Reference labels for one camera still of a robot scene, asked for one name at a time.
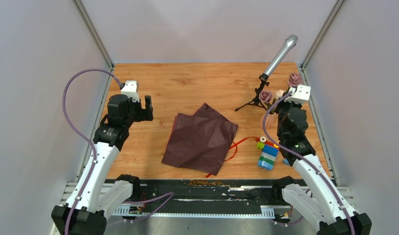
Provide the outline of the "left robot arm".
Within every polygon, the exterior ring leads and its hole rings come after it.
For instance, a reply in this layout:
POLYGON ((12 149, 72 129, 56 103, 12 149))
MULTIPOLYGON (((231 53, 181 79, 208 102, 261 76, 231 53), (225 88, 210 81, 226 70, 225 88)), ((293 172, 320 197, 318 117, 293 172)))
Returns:
POLYGON ((62 235, 102 235, 113 212, 125 201, 141 198, 139 178, 120 175, 113 186, 101 194, 107 174, 129 137, 134 122, 152 121, 151 96, 144 97, 145 106, 125 94, 110 97, 107 114, 100 122, 93 141, 92 152, 82 177, 66 200, 55 206, 51 217, 62 235))

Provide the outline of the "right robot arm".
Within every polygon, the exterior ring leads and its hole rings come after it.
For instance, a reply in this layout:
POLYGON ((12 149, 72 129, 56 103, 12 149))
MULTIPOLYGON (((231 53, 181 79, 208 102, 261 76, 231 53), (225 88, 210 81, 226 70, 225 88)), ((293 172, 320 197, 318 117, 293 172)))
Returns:
POLYGON ((358 213, 339 192, 320 164, 305 136, 306 111, 300 102, 280 98, 274 105, 278 117, 279 147, 282 156, 300 174, 311 194, 290 177, 276 180, 271 191, 277 204, 288 203, 309 222, 318 235, 368 235, 372 221, 358 213))

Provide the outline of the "cream rose with stem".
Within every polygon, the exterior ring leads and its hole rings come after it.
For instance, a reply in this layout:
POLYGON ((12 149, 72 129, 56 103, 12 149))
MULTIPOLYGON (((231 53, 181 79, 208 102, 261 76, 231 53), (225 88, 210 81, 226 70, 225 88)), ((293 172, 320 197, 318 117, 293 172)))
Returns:
POLYGON ((283 96, 284 92, 285 92, 284 90, 277 90, 275 92, 275 98, 280 99, 283 96))

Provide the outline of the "mauve rose stem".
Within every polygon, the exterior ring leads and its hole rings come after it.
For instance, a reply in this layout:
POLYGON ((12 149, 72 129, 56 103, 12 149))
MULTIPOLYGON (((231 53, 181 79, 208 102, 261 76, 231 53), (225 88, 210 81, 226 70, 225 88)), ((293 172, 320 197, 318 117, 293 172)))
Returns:
POLYGON ((288 87, 296 88, 296 87, 298 87, 299 85, 302 85, 302 84, 303 84, 303 80, 302 80, 302 77, 301 77, 301 75, 299 73, 294 73, 293 72, 293 73, 291 73, 289 75, 289 79, 287 81, 288 87))
POLYGON ((275 103, 275 98, 270 91, 261 91, 258 98, 267 109, 271 108, 271 106, 275 103))

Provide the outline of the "maroon flower bouquet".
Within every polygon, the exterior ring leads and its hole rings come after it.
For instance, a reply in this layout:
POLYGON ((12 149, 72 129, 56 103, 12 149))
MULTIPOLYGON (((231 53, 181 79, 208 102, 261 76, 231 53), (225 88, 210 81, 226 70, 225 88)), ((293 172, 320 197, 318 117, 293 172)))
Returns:
POLYGON ((162 163, 217 175, 237 130, 237 124, 207 103, 193 115, 178 113, 162 163))

